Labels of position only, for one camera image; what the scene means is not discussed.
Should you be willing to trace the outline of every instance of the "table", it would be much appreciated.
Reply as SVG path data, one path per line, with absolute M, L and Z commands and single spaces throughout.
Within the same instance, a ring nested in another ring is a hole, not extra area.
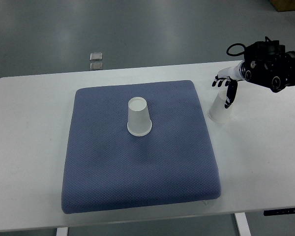
M 295 87 L 279 93 L 239 82 L 232 118 L 207 112 L 217 72 L 239 61 L 0 79 L 0 231 L 57 228 L 295 207 Z M 75 92 L 191 80 L 219 168 L 222 195 L 203 202 L 66 215 L 61 187 Z

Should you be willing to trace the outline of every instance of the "paper cup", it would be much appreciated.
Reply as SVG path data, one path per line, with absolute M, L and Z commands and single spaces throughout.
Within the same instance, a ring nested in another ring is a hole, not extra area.
M 222 89 L 218 92 L 209 112 L 208 116 L 212 121 L 218 123 L 226 123 L 231 118 L 232 107 L 225 108 L 225 100 L 226 100 L 227 89 Z
M 134 136 L 144 136 L 152 129 L 147 101 L 142 97 L 131 98 L 128 102 L 128 131 Z

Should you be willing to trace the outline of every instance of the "cardboard box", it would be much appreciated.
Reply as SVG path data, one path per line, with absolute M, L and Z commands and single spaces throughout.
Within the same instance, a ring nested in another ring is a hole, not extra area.
M 295 0 L 270 0 L 277 11 L 295 11 Z

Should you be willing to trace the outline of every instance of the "gray floor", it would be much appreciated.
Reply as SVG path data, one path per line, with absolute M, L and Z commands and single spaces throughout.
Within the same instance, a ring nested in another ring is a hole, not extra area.
M 268 0 L 0 0 L 0 78 L 87 71 L 91 52 L 103 53 L 104 69 L 237 60 L 226 55 L 229 45 L 264 36 L 295 50 L 295 12 L 278 13 Z M 225 226 L 216 219 L 217 228 Z M 253 236 L 288 228 L 290 220 L 248 217 L 259 229 Z M 83 235 L 92 227 L 72 230 Z
M 72 227 L 69 236 L 239 236 L 234 215 Z

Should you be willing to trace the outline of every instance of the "robotic arm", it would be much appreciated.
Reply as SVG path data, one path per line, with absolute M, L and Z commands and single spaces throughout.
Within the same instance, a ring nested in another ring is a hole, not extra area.
M 244 51 L 238 54 L 230 54 L 233 46 L 242 46 Z M 265 37 L 265 42 L 255 42 L 245 47 L 236 43 L 227 51 L 229 56 L 244 55 L 244 60 L 238 66 L 220 70 L 215 76 L 212 86 L 218 83 L 218 87 L 228 86 L 225 108 L 229 108 L 235 100 L 237 82 L 247 82 L 270 88 L 273 92 L 279 92 L 286 86 L 295 86 L 295 51 L 285 52 L 285 46 L 278 40 L 271 41 Z

